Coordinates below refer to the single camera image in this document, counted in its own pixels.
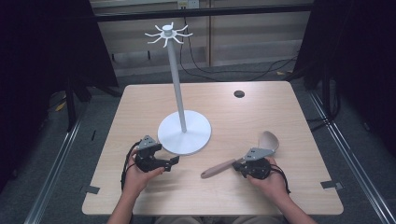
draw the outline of black cable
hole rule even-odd
[[[314,121],[323,121],[323,123],[319,124],[318,126],[311,128],[311,133],[330,124],[330,122],[334,121],[337,117],[339,111],[341,109],[341,99],[340,99],[340,91],[338,90],[338,86],[335,83],[335,93],[333,96],[333,107],[332,113],[328,118],[317,118],[317,119],[307,119],[307,122],[314,122]]]
[[[277,169],[275,169],[275,168],[271,167],[271,171],[275,171],[275,172],[279,173],[280,175],[282,175],[283,179],[285,180],[286,192],[287,192],[288,194],[291,194],[291,192],[290,192],[290,190],[289,190],[288,179],[286,178],[286,175],[285,175],[285,173],[283,172],[283,170],[280,169],[280,167],[277,166],[277,165],[271,164],[271,166],[274,166],[274,167],[277,168]]]
[[[127,167],[128,161],[129,161],[129,159],[130,159],[130,157],[131,157],[132,150],[133,150],[137,145],[139,145],[139,143],[140,143],[141,141],[142,141],[142,140],[140,140],[140,141],[134,143],[134,145],[131,147],[131,149],[129,149],[129,152],[126,154],[125,163],[124,163],[124,165],[123,165],[122,174],[121,174],[121,190],[123,190],[123,186],[124,186],[124,184],[125,184],[126,172],[127,172],[128,169],[132,166],[132,165],[131,165],[131,166],[128,166],[128,167]]]
[[[61,100],[59,100],[58,102],[56,102],[56,103],[54,103],[53,105],[50,105],[49,106],[49,109],[51,109],[51,108],[53,108],[54,106],[58,106],[58,105],[61,105],[61,104],[63,104],[64,102],[66,102],[66,96],[64,97],[64,98],[62,98]]]
[[[187,25],[187,20],[186,20],[186,18],[184,18],[184,25],[185,25],[185,26]],[[189,28],[188,28],[188,27],[183,31],[183,34],[185,34],[185,32],[187,32],[187,35],[189,34]],[[280,68],[286,66],[288,63],[290,63],[290,62],[292,62],[292,61],[295,61],[296,58],[298,57],[298,56],[294,56],[294,57],[292,57],[291,59],[284,59],[284,60],[276,61],[276,62],[272,63],[272,64],[270,65],[270,67],[267,69],[267,71],[265,71],[264,73],[263,73],[262,71],[238,71],[238,70],[227,70],[227,71],[218,71],[218,72],[215,72],[215,71],[206,71],[206,70],[200,68],[200,67],[197,65],[197,63],[195,62],[195,60],[194,60],[194,58],[193,58],[193,56],[192,56],[191,39],[190,39],[189,36],[188,36],[188,39],[189,39],[189,47],[190,47],[191,59],[192,59],[192,62],[194,63],[194,65],[195,65],[195,67],[196,67],[198,70],[200,70],[200,71],[202,71],[202,72],[204,72],[204,73],[208,73],[208,74],[220,74],[220,73],[254,73],[254,74],[260,73],[260,74],[261,74],[261,75],[259,75],[259,76],[257,76],[257,77],[254,77],[254,78],[252,78],[252,79],[249,79],[249,80],[247,80],[247,81],[256,80],[256,79],[258,79],[258,78],[260,78],[260,77],[265,76],[265,75],[268,74],[269,72],[276,71],[276,70],[278,70],[278,69],[280,69]],[[181,68],[182,68],[187,74],[189,74],[189,75],[191,75],[191,76],[196,76],[196,77],[208,78],[208,79],[211,79],[211,80],[214,80],[214,81],[218,81],[218,82],[224,82],[224,81],[225,81],[225,80],[215,79],[215,78],[213,78],[213,77],[206,77],[206,76],[202,76],[202,75],[192,74],[192,73],[190,73],[189,71],[187,71],[187,70],[184,68],[183,63],[182,63],[182,61],[181,61],[181,59],[182,59],[182,57],[181,57],[181,51],[182,51],[182,49],[183,49],[183,45],[181,45],[181,47],[180,47],[180,52],[179,52],[180,66],[181,66]],[[280,62],[283,62],[283,61],[287,61],[287,62],[284,63],[283,65],[281,65],[280,67],[271,70],[271,68],[272,68],[276,63],[280,63]]]

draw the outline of person's left hand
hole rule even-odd
[[[134,155],[137,153],[137,149],[132,150],[128,160],[128,166],[134,164]],[[130,194],[137,198],[140,192],[147,186],[150,179],[157,175],[161,175],[164,171],[163,167],[149,171],[147,173],[141,171],[135,164],[128,169],[125,177],[125,185],[123,188],[123,194]]]

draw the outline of wooden table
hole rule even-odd
[[[244,156],[258,146],[263,131],[274,133],[280,146],[275,154],[285,172],[291,198],[307,214],[343,212],[335,189],[323,189],[331,180],[304,114],[289,82],[229,82],[181,84],[184,109],[205,115],[212,135],[198,153],[180,157],[170,173],[151,180],[140,194],[134,214],[148,216],[273,215],[279,211],[232,168],[202,179],[207,168]],[[245,97],[233,93],[243,91]],[[128,86],[109,131],[91,185],[82,206],[87,215],[111,214],[120,197],[120,174],[125,155],[146,134],[154,139],[161,121],[177,111],[173,84]],[[175,155],[164,149],[158,159]]]

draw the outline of fingers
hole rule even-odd
[[[259,186],[260,185],[260,179],[256,179],[251,175],[247,175],[247,180],[252,184],[253,186]]]
[[[274,160],[273,157],[265,157],[271,164],[276,165],[276,161]]]
[[[152,179],[157,175],[161,175],[164,171],[165,171],[165,168],[159,167],[155,170],[147,172],[147,177],[148,177],[148,179]]]
[[[131,157],[133,157],[137,153],[137,148],[134,148],[131,152]]]

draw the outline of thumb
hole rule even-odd
[[[157,175],[161,175],[163,173],[163,171],[165,171],[165,168],[159,167],[159,168],[157,168],[155,170],[152,170],[152,171],[148,172],[147,173],[148,174],[148,179],[152,179],[152,178],[154,178]]]
[[[250,182],[250,184],[254,185],[254,186],[258,186],[259,185],[259,179],[254,178],[251,175],[247,175],[247,180]]]

